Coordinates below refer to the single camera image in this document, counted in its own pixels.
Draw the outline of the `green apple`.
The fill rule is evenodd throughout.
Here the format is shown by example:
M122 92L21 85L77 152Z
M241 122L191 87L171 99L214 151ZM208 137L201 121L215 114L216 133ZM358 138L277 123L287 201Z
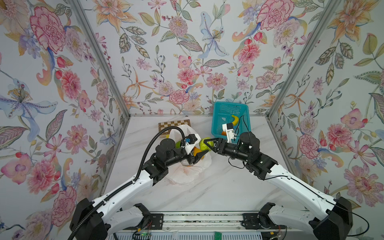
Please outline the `green apple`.
M200 141L199 146L201 151L211 151L214 147L214 142L210 138L204 138Z

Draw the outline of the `white plastic bag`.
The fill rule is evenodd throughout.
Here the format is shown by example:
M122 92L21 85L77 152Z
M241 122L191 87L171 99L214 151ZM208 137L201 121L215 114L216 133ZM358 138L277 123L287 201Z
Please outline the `white plastic bag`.
M185 136L197 134L197 132L188 125L181 125L179 128L183 130ZM176 143L182 139L182 136L179 131L171 130L168 139L172 139ZM211 164L212 157L209 152L195 165L189 165L187 161L182 161L181 163L168 167L169 173L166 175L166 179L173 185L190 185L202 177L203 172L208 169Z

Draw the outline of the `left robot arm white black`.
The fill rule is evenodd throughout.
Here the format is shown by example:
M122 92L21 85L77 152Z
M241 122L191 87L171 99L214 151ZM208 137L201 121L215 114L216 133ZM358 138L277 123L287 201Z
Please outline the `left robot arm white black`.
M156 147L156 152L148 159L147 155L154 144L148 144L138 172L113 191L92 201L81 200L74 212L70 229L70 240L105 240L108 236L133 228L140 232L153 222L150 211L143 204L134 204L128 210L120 209L136 195L153 187L168 173L169 166L187 161L196 164L208 151L194 154L194 148L200 143L197 134L182 138L180 147L172 139L164 139Z

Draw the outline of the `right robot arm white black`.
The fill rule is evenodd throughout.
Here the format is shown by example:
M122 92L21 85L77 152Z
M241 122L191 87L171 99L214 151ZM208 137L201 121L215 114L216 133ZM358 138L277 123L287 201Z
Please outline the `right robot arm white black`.
M206 139L204 144L218 155L243 161L251 174L283 190L306 208L297 211L267 203L259 210L261 227L287 226L313 233L318 240L348 237L353 226L352 204L343 197L335 199L316 190L263 154L260 140L253 133L241 134L236 144L222 138Z

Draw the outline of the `yellow banana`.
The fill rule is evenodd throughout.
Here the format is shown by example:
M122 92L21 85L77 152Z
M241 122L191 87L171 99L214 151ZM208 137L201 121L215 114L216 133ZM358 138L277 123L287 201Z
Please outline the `yellow banana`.
M237 126L238 123L239 123L239 117L238 116L235 116L235 115L232 115L232 118L233 118L233 121L232 121L232 124L233 126Z

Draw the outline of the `teal plastic basket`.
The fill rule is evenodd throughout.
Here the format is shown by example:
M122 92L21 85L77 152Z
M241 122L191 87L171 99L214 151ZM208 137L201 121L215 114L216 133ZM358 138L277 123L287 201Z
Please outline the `teal plastic basket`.
M234 127L237 134L234 143L237 143L242 133L251 131L250 113L247 105L228 102L216 102L214 104L211 133L214 137L227 140L226 136L221 135L223 131L222 125L232 123L232 115L239 117L239 123Z

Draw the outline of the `wooden chessboard box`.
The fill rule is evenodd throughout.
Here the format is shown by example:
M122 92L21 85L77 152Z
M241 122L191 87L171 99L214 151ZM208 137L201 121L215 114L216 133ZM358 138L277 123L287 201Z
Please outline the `wooden chessboard box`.
M181 125L188 125L191 126L190 120L177 120L177 121L168 121L168 122L161 122L158 123L158 129L159 132L163 129L166 129L168 127L179 127ZM160 135L161 138L168 138L171 130L167 130L166 132L162 133Z

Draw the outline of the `green circuit board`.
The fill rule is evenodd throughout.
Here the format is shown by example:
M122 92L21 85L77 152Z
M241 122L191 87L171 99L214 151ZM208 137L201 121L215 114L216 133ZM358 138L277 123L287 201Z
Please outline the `green circuit board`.
M223 234L220 232L215 232L214 233L214 240L222 240L223 239Z

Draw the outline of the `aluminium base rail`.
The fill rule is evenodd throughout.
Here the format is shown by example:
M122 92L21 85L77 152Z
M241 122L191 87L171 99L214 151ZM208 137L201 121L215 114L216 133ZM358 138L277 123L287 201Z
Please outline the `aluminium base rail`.
M252 232L243 226L244 214L256 217L258 211L157 211L149 227L141 230L142 233L154 232Z

